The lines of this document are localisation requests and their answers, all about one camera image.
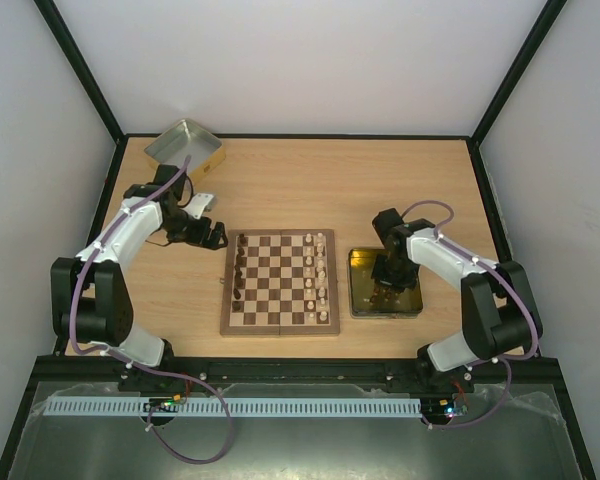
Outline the gold tin tray with pieces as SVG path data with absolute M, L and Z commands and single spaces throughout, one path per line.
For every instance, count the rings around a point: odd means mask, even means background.
M 378 279 L 387 254 L 377 248 L 353 248 L 348 254 L 349 306 L 354 318 L 413 318 L 424 304 L 418 277 L 412 288 L 398 290 Z

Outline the wooden chess board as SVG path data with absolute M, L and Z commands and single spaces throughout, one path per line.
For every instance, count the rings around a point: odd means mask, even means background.
M 307 302 L 315 303 L 315 318 Z M 243 229 L 228 233 L 223 336 L 340 333 L 335 232 Z

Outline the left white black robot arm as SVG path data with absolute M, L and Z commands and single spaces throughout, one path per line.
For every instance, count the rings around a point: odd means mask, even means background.
M 129 187 L 103 231 L 75 256 L 52 264 L 55 333 L 78 355 L 99 353 L 127 364 L 159 366 L 169 344 L 135 323 L 124 274 L 159 231 L 168 245 L 227 247 L 224 224 L 206 215 L 214 203 L 214 195 L 194 191 L 186 165 L 161 165 L 152 181 Z

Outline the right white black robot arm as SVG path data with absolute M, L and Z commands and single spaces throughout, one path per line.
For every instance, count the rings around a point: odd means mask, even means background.
M 460 293 L 460 330 L 418 350 L 416 379 L 423 389 L 440 390 L 461 368 L 535 356 L 543 327 L 519 263 L 481 257 L 449 239 L 440 225 L 424 218 L 408 222 L 394 208 L 379 212 L 372 225 L 384 247 L 372 270 L 377 285 L 413 290 L 424 267 Z

